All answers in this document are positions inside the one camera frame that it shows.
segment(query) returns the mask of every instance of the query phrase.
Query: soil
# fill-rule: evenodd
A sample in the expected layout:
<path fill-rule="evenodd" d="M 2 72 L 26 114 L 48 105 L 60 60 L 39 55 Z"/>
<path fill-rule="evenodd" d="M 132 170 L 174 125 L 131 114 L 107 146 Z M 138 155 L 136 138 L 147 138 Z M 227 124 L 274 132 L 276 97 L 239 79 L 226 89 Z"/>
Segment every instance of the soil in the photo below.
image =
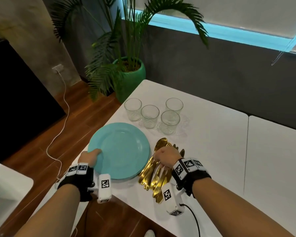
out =
<path fill-rule="evenodd" d="M 123 61 L 122 63 L 123 63 L 123 66 L 125 66 L 125 72 L 137 71 L 141 66 L 141 64 L 137 62 L 134 68 L 129 69 L 128 61 Z"/>

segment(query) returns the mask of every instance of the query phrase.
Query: black cabinet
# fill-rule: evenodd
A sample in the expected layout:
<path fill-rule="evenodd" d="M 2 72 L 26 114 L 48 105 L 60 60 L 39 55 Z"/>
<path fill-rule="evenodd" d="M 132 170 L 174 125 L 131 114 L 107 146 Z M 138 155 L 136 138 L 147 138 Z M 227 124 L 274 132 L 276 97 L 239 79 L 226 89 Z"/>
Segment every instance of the black cabinet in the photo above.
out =
<path fill-rule="evenodd" d="M 0 162 L 64 115 L 9 42 L 0 39 Z"/>

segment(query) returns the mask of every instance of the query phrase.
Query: person's left hand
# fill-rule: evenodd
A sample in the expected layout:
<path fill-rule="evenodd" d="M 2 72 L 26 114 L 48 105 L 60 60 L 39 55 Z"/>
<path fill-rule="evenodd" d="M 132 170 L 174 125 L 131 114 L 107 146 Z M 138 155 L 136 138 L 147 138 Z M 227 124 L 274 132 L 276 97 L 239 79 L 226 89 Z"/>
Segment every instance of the person's left hand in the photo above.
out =
<path fill-rule="evenodd" d="M 101 149 L 95 149 L 91 152 L 83 151 L 78 159 L 78 163 L 88 163 L 88 166 L 94 167 L 97 162 L 98 154 L 101 152 Z"/>

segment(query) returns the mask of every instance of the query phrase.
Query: person's right arm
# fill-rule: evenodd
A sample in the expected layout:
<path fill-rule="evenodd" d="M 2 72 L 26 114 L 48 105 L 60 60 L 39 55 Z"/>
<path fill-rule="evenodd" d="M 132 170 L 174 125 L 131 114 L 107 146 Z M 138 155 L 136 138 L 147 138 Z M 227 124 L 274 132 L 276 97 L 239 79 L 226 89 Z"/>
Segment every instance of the person's right arm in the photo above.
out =
<path fill-rule="evenodd" d="M 173 167 L 181 158 L 173 147 L 154 154 L 162 164 Z M 196 180 L 193 195 L 223 237 L 292 237 L 293 235 L 262 211 L 211 178 Z"/>

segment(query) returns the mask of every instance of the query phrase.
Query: blue plate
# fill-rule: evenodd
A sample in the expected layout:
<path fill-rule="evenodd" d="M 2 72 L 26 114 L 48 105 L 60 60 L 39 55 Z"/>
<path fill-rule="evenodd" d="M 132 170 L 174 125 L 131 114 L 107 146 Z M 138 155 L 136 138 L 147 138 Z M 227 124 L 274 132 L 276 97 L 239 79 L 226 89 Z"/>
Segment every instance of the blue plate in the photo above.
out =
<path fill-rule="evenodd" d="M 149 158 L 149 142 L 137 127 L 127 123 L 111 123 L 92 136 L 88 152 L 102 149 L 94 167 L 99 174 L 110 174 L 112 179 L 134 177 L 144 168 Z"/>

